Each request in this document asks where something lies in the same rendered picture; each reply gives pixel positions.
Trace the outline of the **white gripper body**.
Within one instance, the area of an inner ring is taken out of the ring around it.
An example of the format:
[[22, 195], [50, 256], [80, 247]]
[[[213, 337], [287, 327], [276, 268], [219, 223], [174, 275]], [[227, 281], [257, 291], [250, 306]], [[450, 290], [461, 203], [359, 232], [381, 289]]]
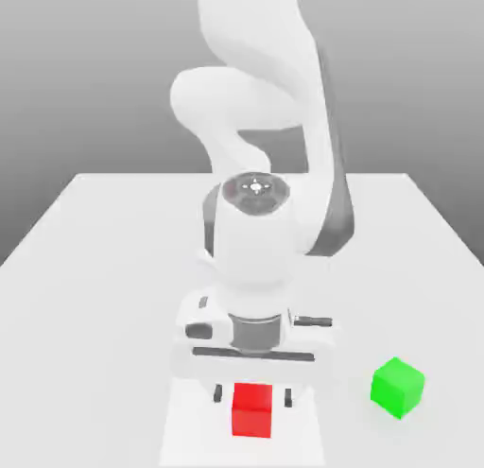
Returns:
[[312, 383], [331, 372], [337, 335], [331, 330], [290, 330], [266, 356], [239, 355], [211, 340], [171, 341], [171, 372], [180, 378], [255, 382]]

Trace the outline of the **small red cube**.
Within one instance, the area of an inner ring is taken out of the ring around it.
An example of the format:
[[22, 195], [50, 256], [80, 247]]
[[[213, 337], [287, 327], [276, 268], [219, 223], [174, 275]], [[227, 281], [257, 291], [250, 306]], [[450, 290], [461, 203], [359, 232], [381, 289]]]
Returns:
[[235, 383], [232, 403], [232, 434], [268, 439], [272, 424], [272, 386]]

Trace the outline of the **small green cube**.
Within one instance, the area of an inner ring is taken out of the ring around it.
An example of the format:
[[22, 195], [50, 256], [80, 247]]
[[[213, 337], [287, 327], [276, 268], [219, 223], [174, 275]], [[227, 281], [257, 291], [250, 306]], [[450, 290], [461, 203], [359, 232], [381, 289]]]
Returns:
[[393, 357], [372, 376], [371, 400], [396, 419], [401, 420], [421, 401], [424, 374]]

